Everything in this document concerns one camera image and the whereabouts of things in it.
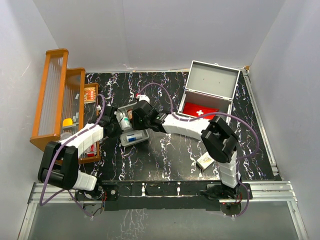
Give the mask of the white teal label bottle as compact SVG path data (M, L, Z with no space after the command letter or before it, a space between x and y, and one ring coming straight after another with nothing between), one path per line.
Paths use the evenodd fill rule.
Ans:
M123 112L120 113L120 127L123 131L126 131L131 128L131 123L129 118Z

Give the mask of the white blue bandage roll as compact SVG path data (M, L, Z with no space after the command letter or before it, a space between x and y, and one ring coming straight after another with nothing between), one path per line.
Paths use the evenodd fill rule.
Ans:
M132 133L132 134L128 134L126 136L126 140L130 143L130 142L134 142L134 141L137 141L137 140L140 140L143 138L143 135L141 132L138 132L138 133Z

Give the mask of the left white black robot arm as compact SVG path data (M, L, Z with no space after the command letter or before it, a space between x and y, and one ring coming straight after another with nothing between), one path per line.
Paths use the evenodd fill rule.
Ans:
M38 171L38 180L43 189L40 202L45 202L44 194L47 185L60 188L62 191L79 190L93 200L103 195L103 187L96 176L79 170L79 157L94 143L109 137L117 137L121 128L117 120L118 109L106 105L100 115L89 121L83 129L65 140L50 141L42 156Z

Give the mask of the grey divided plastic tray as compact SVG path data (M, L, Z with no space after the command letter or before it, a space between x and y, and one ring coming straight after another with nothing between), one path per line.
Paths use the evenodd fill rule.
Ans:
M120 142L122 146L128 147L141 143L149 139L149 133L146 129L134 130L133 124L130 122L129 114L135 104L129 104L126 106L119 107L117 109L116 119L119 123L122 133L120 135Z

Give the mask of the brown orange cap bottle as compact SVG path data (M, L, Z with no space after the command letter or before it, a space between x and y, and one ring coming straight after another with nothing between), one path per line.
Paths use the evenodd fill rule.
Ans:
M133 113L131 109L127 111L127 116L130 120L133 118Z

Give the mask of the red first aid pouch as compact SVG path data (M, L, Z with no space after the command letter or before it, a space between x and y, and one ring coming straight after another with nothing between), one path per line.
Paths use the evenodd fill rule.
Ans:
M214 113L218 111L218 108L207 107L200 104L186 102L183 107L182 113L193 117L200 117L205 114Z

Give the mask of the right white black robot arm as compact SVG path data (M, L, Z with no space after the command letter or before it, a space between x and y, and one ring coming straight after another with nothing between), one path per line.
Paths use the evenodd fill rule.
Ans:
M178 117L175 113L158 112L146 100L141 100L132 107L132 127L202 141L208 155L219 165L221 180L221 186L211 189L207 196L233 199L240 194L241 176L236 160L239 137L221 117L214 116L211 120Z

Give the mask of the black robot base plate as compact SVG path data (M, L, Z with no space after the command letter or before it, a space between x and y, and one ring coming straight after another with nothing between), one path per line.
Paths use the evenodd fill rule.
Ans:
M220 180L107 181L101 182L105 211L147 209L241 211L241 204L252 200L248 183L230 188Z

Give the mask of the grey plastic medicine case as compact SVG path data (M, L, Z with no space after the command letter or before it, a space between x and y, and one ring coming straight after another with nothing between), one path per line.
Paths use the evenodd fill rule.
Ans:
M189 102L231 114L240 73L240 69L193 60L177 112L192 117L182 113Z

